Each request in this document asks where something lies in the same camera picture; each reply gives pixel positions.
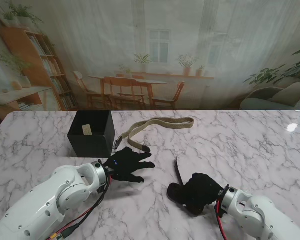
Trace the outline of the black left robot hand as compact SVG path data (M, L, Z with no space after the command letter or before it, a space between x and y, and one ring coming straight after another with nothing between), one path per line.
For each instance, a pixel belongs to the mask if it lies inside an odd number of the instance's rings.
M125 147L120 151L115 152L103 164L109 171L112 179L121 182L142 183L144 179L140 176L135 176L133 173L142 169L155 168L155 164L150 161L143 161L151 157L151 153L137 153L130 148Z

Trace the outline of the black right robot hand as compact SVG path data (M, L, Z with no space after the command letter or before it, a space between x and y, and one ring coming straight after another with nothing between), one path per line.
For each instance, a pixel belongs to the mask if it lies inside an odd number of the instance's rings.
M202 214L204 207L215 202L223 188L211 177L194 173L181 189L181 204L194 216Z

